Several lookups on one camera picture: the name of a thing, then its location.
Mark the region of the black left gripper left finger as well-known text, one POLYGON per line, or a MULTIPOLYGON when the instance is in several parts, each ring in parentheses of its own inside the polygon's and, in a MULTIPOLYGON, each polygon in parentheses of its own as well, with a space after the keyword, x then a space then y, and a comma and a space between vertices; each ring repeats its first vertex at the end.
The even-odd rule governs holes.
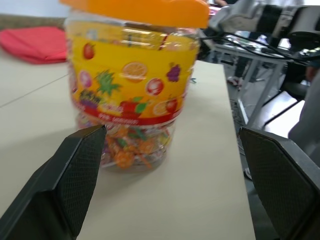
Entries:
POLYGON ((96 187, 107 129, 67 136, 0 218, 0 240, 76 240, 96 187))

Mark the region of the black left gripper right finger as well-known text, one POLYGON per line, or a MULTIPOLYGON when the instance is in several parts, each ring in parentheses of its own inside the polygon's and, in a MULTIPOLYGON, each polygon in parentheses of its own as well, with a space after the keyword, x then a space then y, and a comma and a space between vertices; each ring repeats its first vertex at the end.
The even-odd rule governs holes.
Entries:
POLYGON ((279 240, 320 240, 320 167, 288 138, 238 132, 257 195, 279 240))

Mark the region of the orange plastic jar lid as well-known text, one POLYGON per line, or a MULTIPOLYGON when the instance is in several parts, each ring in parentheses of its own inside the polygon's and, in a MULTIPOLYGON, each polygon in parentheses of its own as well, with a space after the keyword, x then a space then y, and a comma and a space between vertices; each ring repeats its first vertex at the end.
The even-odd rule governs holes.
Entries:
POLYGON ((174 28, 204 28, 210 9, 204 0, 59 0, 90 14, 174 28))

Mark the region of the clear lollipop jar yellow label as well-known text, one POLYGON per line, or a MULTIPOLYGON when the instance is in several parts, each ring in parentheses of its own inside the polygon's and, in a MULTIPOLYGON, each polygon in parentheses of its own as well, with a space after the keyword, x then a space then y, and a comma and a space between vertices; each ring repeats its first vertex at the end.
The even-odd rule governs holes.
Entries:
POLYGON ((70 98, 79 129, 104 125, 101 167, 140 172, 166 158, 193 74, 194 29, 71 10, 64 23, 70 98), (120 168, 119 151, 134 154, 120 168))

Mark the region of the orange wrapped lollipop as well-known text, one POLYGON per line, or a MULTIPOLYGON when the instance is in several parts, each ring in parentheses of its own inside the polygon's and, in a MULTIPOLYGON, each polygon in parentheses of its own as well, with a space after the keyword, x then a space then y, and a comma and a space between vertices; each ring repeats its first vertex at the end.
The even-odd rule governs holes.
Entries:
POLYGON ((115 164, 122 169, 130 168, 135 161, 135 155, 128 151, 119 151, 114 156, 115 164))

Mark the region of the black office chair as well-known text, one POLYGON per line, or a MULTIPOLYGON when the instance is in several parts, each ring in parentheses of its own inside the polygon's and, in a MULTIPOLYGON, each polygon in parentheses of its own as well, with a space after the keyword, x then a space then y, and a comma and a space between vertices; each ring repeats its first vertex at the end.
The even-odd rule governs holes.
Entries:
POLYGON ((306 66, 289 62, 280 91, 287 92, 297 101, 302 101, 305 99, 310 87, 308 84, 302 84, 306 80, 306 66))

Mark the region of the red folded cloth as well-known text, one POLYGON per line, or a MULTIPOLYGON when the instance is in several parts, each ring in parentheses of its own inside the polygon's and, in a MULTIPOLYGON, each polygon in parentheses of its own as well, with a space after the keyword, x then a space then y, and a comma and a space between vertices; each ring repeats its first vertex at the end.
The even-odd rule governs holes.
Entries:
POLYGON ((1 30, 0 47, 14 57, 32 64, 55 64, 67 60, 66 35, 57 27, 1 30))

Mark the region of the white metal frame desk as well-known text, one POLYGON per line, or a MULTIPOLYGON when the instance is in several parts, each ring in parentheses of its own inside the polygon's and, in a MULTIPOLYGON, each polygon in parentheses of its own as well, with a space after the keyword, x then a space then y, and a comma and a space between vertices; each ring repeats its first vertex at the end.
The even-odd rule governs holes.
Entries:
POLYGON ((261 112, 264 100, 267 98, 274 82, 280 76, 280 72, 288 61, 284 56, 276 53, 275 50, 271 50, 271 53, 263 53, 262 49, 268 49, 270 46, 262 42, 255 42, 249 39, 248 42, 242 44, 231 38, 215 39, 214 44, 211 47, 211 51, 220 52, 221 56, 218 58, 218 63, 222 62, 224 55, 234 56, 235 58, 245 58, 248 63, 244 67, 244 77, 242 87, 231 86, 233 94, 230 95, 231 100, 236 104, 238 109, 238 116, 242 120, 243 126, 251 127, 254 125, 258 115, 261 112), (253 109, 251 115, 247 115, 246 109, 242 100, 243 95, 248 88, 249 83, 253 83, 257 80, 258 73, 261 71, 263 63, 269 63, 273 65, 273 72, 269 81, 266 83, 257 103, 253 109))

